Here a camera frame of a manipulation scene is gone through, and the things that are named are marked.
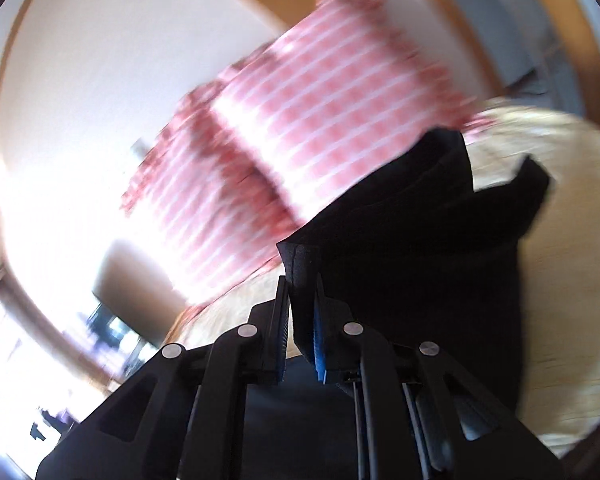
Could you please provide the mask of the polka dot pillow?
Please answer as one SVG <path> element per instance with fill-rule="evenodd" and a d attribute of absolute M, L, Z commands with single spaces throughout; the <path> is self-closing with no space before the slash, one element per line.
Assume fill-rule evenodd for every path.
<path fill-rule="evenodd" d="M 265 54 L 258 47 L 178 102 L 122 198 L 160 238 L 172 281 L 233 285 L 278 266 L 276 244 L 296 222 L 272 183 L 212 113 L 228 84 Z"/>
<path fill-rule="evenodd" d="M 211 110 L 304 223 L 429 129 L 470 129 L 477 103 L 389 25 L 384 0 L 317 0 Z"/>

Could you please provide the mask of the wooden door frame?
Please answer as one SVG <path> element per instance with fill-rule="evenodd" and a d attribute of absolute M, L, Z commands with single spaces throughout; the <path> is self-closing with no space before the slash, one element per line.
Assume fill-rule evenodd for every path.
<path fill-rule="evenodd" d="M 600 32 L 581 0 L 425 0 L 468 55 L 486 96 L 600 126 Z"/>

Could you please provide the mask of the right polka dot pillow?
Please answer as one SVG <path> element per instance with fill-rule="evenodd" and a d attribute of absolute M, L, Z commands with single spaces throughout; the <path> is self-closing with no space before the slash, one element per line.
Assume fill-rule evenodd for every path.
<path fill-rule="evenodd" d="M 470 129 L 477 103 L 389 25 L 384 0 L 317 0 L 211 110 L 304 223 L 429 129 Z"/>

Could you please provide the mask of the left polka dot pillow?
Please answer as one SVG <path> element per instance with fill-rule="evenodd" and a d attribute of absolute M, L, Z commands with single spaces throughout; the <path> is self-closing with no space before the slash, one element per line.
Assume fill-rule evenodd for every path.
<path fill-rule="evenodd" d="M 265 54 L 258 47 L 178 102 L 122 198 L 160 238 L 172 281 L 233 285 L 278 266 L 276 244 L 296 222 L 272 183 L 212 113 L 228 84 Z"/>

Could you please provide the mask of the black pants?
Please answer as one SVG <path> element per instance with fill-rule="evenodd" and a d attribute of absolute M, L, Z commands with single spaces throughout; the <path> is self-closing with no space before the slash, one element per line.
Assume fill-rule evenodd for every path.
<path fill-rule="evenodd" d="M 282 240 L 301 354 L 282 386 L 250 391 L 244 477 L 362 479 L 352 391 L 316 374 L 317 290 L 394 348 L 434 342 L 516 416 L 518 247 L 551 184 L 526 157 L 510 180 L 479 190 L 463 137 L 436 129 Z"/>

